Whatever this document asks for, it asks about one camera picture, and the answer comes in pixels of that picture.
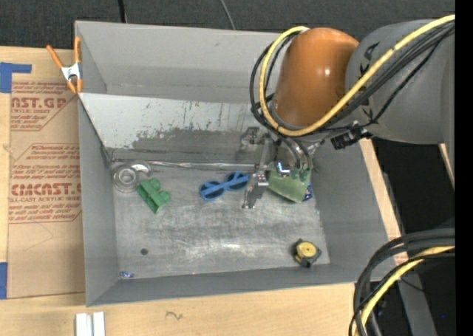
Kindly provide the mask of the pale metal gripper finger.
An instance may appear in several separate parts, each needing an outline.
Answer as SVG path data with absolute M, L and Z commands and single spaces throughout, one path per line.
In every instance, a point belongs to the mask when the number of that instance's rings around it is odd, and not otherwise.
M 236 152 L 238 158 L 243 158 L 257 150 L 260 139 L 260 128 L 251 126 L 241 135 L 239 139 L 239 148 Z
M 268 186 L 269 182 L 265 173 L 256 172 L 251 174 L 246 185 L 242 207 L 244 209 L 254 208 L 256 201 L 262 198 Z

